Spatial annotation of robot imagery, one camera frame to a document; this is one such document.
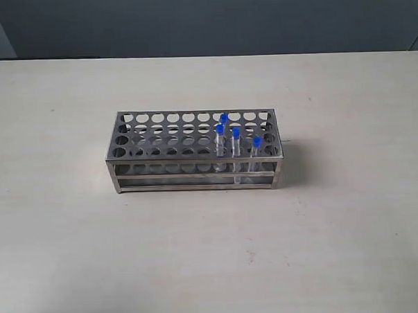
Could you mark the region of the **blue capped tube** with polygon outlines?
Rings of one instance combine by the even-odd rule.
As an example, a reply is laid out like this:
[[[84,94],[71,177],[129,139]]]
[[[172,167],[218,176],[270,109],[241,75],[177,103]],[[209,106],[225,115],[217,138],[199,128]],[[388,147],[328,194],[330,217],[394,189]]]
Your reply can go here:
[[[259,155],[259,150],[261,147],[261,143],[262,143],[262,139],[259,136],[255,136],[253,138],[253,144],[252,144],[252,148],[250,150],[250,158],[256,158]],[[248,164],[248,171],[249,172],[255,172],[256,171],[256,166],[257,166],[257,162],[256,161],[251,161]]]
[[[219,159],[225,157],[225,126],[221,123],[216,126],[216,156]],[[226,163],[218,162],[214,168],[216,172],[223,172],[226,169]]]
[[[241,155],[241,129],[234,127],[232,129],[232,156],[233,158],[239,158]],[[241,171],[241,162],[233,162],[233,172],[239,173]]]
[[[226,113],[222,113],[219,118],[219,123],[221,125],[225,125],[227,121],[228,121],[228,115]]]

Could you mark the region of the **stainless steel test tube rack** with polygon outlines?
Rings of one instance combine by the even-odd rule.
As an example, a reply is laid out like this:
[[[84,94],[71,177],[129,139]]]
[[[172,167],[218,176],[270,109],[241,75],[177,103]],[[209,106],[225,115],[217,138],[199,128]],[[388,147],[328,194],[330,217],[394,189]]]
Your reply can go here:
[[[216,126],[222,113],[225,157],[216,156]],[[241,129],[241,155],[232,156],[232,129]],[[116,115],[106,166],[118,193],[171,190],[249,190],[277,187],[284,151],[274,109],[120,111]],[[250,158],[255,136],[259,155]],[[233,172],[233,162],[241,171]],[[256,171],[248,164],[256,161]],[[226,163],[216,172],[218,162]]]

